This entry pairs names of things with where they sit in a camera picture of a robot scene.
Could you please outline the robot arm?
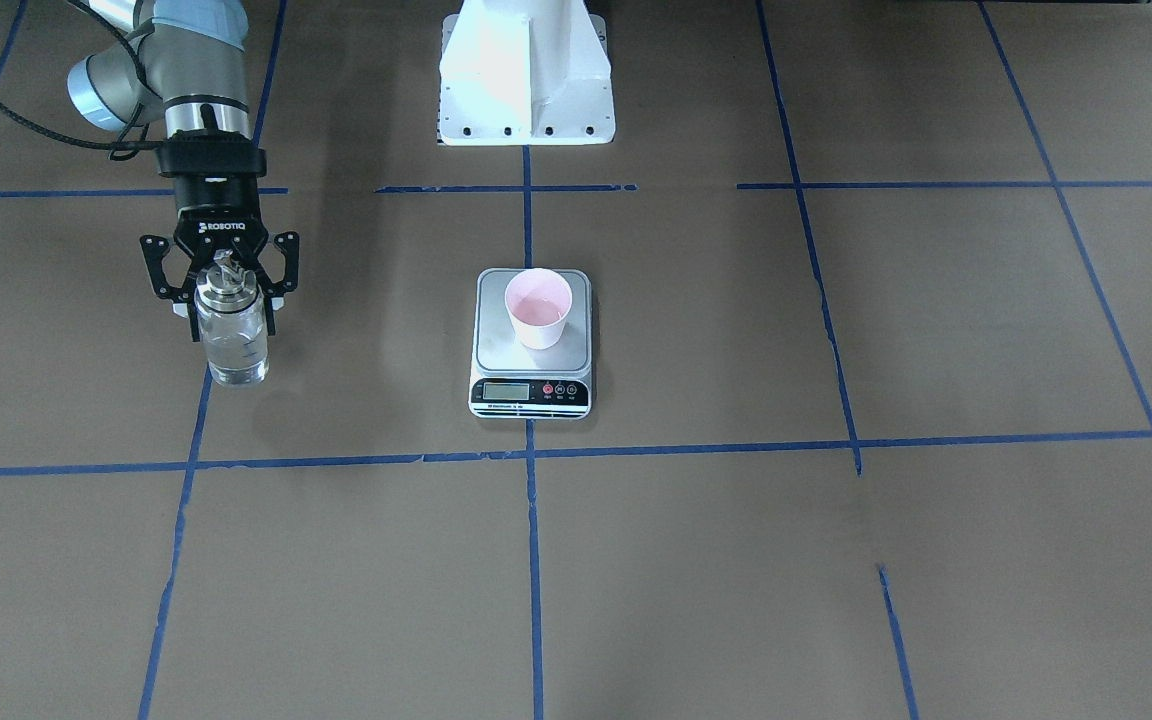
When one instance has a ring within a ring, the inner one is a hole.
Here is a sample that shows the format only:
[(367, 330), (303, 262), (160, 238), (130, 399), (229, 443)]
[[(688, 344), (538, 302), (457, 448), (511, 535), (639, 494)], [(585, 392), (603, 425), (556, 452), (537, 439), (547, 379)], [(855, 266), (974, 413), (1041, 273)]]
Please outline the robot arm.
[[(270, 236), (259, 181), (268, 172), (251, 128), (244, 71), (247, 12), (238, 1), (79, 1), (109, 24), (115, 45), (78, 61), (67, 88), (82, 118), (118, 132), (114, 152), (151, 152), (173, 187), (175, 227), (145, 234), (141, 251), (152, 291), (182, 306), (200, 336), (198, 285), (228, 252), (252, 274), (270, 334), (282, 300), (298, 285), (300, 237)], [(162, 141), (127, 141), (162, 123)]]

